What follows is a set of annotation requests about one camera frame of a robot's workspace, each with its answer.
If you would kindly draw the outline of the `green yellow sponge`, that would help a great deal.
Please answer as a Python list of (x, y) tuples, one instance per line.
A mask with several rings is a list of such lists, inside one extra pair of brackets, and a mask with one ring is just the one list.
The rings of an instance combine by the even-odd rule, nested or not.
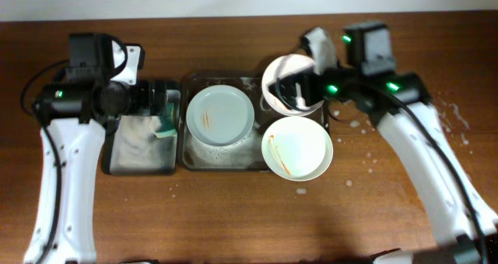
[(177, 129), (174, 124), (174, 118), (174, 104), (167, 103), (164, 113), (159, 117), (160, 127), (154, 132), (154, 135), (159, 139), (175, 136)]

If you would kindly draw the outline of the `white plate with sauce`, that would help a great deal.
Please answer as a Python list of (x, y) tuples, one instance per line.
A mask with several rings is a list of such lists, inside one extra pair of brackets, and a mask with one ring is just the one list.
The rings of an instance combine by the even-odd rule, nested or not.
[(261, 140), (269, 170), (290, 181), (310, 181), (331, 165), (334, 148), (330, 135), (305, 117), (285, 117), (271, 124)]

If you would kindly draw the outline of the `light blue plate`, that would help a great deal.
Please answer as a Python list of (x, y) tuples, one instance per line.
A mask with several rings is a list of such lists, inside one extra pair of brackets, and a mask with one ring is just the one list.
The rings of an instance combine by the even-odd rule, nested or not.
[(193, 96), (187, 107), (189, 132), (210, 146), (228, 146), (242, 140), (254, 123), (249, 97), (233, 86), (215, 85)]

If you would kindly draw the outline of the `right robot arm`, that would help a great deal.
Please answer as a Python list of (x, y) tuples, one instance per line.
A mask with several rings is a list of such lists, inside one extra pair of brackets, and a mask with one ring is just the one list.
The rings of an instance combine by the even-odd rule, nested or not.
[(304, 111), (323, 100), (353, 101), (398, 155), (422, 201), (434, 248), (393, 249), (368, 263), (495, 263), (497, 215), (470, 182), (449, 145), (422, 79), (399, 73), (388, 26), (367, 21), (347, 26), (346, 61), (336, 57), (328, 33), (316, 27), (300, 38), (314, 67), (275, 73), (269, 91), (285, 107)]

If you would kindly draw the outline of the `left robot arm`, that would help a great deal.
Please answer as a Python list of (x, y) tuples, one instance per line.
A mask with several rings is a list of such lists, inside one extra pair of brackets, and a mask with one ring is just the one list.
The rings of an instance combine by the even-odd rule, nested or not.
[(73, 33), (69, 57), (26, 112), (40, 125), (43, 173), (27, 263), (94, 263), (96, 174), (170, 175), (181, 85), (140, 80), (146, 53), (105, 33)]

